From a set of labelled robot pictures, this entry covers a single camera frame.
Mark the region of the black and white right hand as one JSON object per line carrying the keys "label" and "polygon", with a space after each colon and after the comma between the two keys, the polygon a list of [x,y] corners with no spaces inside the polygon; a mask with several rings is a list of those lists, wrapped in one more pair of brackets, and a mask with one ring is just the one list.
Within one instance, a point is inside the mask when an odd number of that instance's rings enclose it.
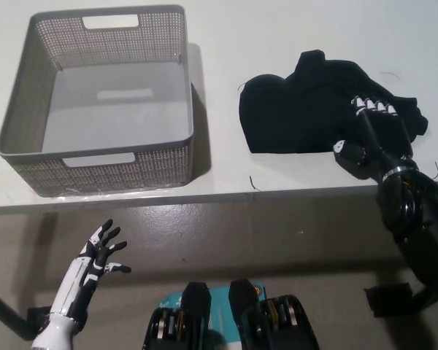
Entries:
{"label": "black and white right hand", "polygon": [[394,174],[419,169],[404,121],[392,104],[355,96],[350,107],[354,113],[350,128],[333,146],[343,168],[378,184]]}

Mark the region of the white and black left hand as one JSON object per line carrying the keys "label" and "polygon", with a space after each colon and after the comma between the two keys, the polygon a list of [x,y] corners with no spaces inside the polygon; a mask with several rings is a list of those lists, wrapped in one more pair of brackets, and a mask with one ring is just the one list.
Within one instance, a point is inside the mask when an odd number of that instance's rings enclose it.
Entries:
{"label": "white and black left hand", "polygon": [[131,272],[127,265],[108,261],[113,253],[127,247],[125,241],[110,243],[120,233],[120,228],[112,225],[113,220],[109,219],[97,228],[72,260],[51,306],[51,321],[66,319],[80,323],[87,315],[102,276],[113,272]]}

